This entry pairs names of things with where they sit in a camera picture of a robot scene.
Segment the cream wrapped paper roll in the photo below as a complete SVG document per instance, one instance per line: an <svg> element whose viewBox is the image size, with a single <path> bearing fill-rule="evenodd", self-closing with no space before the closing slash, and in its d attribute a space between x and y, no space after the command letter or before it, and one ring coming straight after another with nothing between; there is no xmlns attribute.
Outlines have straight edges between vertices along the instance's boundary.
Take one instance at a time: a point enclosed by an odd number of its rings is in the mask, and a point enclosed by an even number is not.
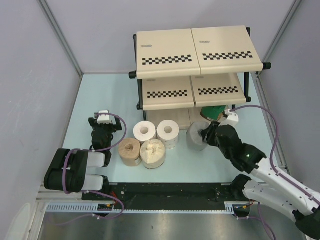
<svg viewBox="0 0 320 240"><path fill-rule="evenodd" d="M166 148L158 139L147 140L140 148L140 158L145 168L159 168L165 162Z"/></svg>

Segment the brown wrapped paper roll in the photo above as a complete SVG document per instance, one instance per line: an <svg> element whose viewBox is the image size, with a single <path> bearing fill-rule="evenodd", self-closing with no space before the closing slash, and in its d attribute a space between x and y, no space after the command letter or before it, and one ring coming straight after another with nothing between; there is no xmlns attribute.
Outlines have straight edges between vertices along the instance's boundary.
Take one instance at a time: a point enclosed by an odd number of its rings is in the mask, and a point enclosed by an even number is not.
<svg viewBox="0 0 320 240"><path fill-rule="evenodd" d="M141 162L141 144L135 138L125 138L118 145L118 154L124 165L137 167Z"/></svg>

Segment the beige three-tier shelf rack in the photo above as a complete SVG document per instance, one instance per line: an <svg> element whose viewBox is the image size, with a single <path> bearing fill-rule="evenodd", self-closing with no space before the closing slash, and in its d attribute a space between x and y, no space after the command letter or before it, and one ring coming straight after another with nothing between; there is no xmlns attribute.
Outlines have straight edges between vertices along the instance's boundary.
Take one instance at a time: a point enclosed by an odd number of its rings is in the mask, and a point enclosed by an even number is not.
<svg viewBox="0 0 320 240"><path fill-rule="evenodd" d="M251 101L252 72L271 68L261 61L244 25L139 31L133 36L137 109L158 125L173 120L182 130L206 121L203 107Z"/></svg>

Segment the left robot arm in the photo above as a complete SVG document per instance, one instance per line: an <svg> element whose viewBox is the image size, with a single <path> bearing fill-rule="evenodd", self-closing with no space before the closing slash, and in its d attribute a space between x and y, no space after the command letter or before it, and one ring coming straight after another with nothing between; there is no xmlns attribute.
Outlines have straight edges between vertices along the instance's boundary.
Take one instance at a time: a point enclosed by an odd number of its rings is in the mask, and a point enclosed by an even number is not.
<svg viewBox="0 0 320 240"><path fill-rule="evenodd" d="M88 123L92 128L89 149L59 148L44 177L47 190L79 193L93 191L100 200L110 196L111 188L104 184L106 178L101 175L88 174L88 168L102 168L110 164L114 133L122 130L121 120L110 115L97 114L90 117Z"/></svg>

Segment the white pinkish paper roll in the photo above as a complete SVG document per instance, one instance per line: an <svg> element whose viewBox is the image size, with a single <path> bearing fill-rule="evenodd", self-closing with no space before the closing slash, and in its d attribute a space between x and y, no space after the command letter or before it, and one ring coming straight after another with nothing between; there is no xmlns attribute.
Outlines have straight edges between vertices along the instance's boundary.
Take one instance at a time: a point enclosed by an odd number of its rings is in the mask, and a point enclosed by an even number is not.
<svg viewBox="0 0 320 240"><path fill-rule="evenodd" d="M150 121L140 121L133 128L133 135L142 145L144 142L156 138L157 130L155 125Z"/></svg>

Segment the green paper towel roll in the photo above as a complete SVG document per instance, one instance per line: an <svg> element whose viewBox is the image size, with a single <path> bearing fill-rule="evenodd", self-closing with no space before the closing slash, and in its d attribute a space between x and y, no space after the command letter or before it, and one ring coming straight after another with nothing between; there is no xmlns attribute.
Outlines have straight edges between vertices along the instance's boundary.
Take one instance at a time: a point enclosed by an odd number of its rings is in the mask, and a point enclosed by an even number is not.
<svg viewBox="0 0 320 240"><path fill-rule="evenodd" d="M206 106L201 109L200 115L210 121L210 122L217 122L223 116L223 111L225 110L226 106Z"/></svg>

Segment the grey paper towel roll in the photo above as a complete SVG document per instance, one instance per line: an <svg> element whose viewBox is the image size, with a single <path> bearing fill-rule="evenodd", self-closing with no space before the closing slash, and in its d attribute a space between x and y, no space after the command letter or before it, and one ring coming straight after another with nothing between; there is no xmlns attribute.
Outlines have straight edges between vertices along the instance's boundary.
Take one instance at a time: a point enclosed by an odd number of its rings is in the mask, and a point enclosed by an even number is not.
<svg viewBox="0 0 320 240"><path fill-rule="evenodd" d="M201 131L209 127L208 122L196 121L191 124L186 133L186 142L189 149L201 152L207 148L208 144L203 142Z"/></svg>

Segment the white dotted paper roll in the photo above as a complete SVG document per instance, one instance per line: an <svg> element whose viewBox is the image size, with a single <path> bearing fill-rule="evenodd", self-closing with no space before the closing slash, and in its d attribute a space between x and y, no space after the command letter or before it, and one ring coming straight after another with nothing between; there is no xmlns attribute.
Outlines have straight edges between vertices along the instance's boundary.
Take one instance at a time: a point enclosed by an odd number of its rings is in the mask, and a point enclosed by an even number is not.
<svg viewBox="0 0 320 240"><path fill-rule="evenodd" d="M180 128L173 120L163 120L156 129L157 139L160 140L167 150L176 147L179 141Z"/></svg>

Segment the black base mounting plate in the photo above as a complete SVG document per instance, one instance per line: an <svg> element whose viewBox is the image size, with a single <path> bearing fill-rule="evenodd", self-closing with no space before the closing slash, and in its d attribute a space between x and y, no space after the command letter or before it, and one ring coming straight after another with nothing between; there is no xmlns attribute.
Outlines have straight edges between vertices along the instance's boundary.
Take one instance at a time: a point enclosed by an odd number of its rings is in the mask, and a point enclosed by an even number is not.
<svg viewBox="0 0 320 240"><path fill-rule="evenodd" d="M108 183L101 192L116 196L123 202L137 197L205 198L215 202L246 202L249 200L237 188L221 183Z"/></svg>

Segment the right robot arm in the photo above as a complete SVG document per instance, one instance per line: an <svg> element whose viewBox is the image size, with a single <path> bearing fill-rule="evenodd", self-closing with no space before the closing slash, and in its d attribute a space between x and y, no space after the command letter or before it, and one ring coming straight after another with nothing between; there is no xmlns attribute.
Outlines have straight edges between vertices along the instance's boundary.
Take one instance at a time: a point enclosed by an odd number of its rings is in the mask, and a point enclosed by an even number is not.
<svg viewBox="0 0 320 240"><path fill-rule="evenodd" d="M199 132L204 143L217 147L245 176L230 188L231 196L261 202L291 219L311 239L320 238L320 194L274 165L257 147L243 143L231 125L213 122Z"/></svg>

